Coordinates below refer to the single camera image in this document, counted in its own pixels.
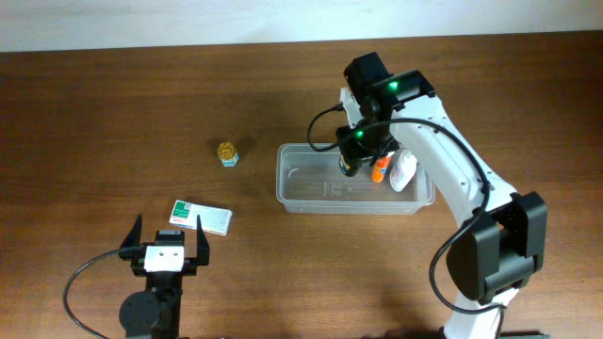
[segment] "wooden table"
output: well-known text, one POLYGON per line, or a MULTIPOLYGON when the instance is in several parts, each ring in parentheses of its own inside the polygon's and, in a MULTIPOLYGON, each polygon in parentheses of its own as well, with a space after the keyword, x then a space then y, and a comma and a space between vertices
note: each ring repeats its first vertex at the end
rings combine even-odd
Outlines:
MULTIPOLYGON (((119 247, 138 213, 144 241, 171 228, 176 199, 234 212, 228 236, 208 236, 210 266, 184 281, 181 335, 437 330, 450 311, 428 264, 455 230, 441 195, 413 216, 361 218, 288 214, 275 197, 279 146, 305 141, 346 85, 343 69, 371 51, 392 73, 420 69, 483 159, 548 204, 544 270, 504 330, 599 338, 601 32, 0 55, 1 336, 87 337, 63 311, 67 278, 119 247), (234 168, 216 157, 222 141, 238 147, 234 168)), ((316 141, 333 141, 344 123, 326 117, 316 141)), ((453 298, 446 273, 441 265, 453 298)), ((75 282, 70 302, 120 337, 120 305, 143 285, 108 259, 75 282)))

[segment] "clear plastic container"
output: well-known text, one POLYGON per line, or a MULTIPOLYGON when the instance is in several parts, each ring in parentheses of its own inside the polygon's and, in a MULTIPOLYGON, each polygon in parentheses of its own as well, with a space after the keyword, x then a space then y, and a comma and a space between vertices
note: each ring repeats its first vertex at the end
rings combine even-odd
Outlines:
MULTIPOLYGON (((328 144, 317 144, 319 147, 328 144)), ((391 163, 398 160, 400 150, 391 163)), ((276 163, 276 197, 290 213, 410 215, 435 201, 435 186, 420 164, 416 175, 401 191, 385 180, 370 180, 365 164, 354 177, 339 168, 338 148, 317 153, 308 144, 285 144, 276 163)))

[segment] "gold lid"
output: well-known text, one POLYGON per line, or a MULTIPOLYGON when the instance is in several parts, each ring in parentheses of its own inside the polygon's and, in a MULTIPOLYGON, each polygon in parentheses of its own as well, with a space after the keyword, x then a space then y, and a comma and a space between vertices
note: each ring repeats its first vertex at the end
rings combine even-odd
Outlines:
POLYGON ((218 157, 220 159, 229 160, 235 157, 235 154, 235 145, 230 142, 222 142, 220 146, 218 146, 218 157))

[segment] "orange object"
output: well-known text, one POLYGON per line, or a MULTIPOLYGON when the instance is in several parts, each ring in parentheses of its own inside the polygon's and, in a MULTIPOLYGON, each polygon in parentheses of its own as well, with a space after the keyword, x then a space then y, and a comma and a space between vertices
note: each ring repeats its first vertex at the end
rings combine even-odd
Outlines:
POLYGON ((373 167, 373 173, 370 175, 370 179, 372 179, 375 183, 380 183, 385 179, 385 173, 387 172, 387 167, 389 166, 389 161, 392 159, 392 155, 384 156, 383 158, 377 160, 375 166, 373 167))

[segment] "container label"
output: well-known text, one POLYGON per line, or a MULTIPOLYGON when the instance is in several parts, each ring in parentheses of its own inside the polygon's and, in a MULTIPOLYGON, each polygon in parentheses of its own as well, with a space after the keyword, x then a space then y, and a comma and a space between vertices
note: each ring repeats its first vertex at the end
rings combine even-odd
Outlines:
POLYGON ((190 213, 190 202, 177 202, 171 215, 177 218, 188 218, 188 213, 190 213))

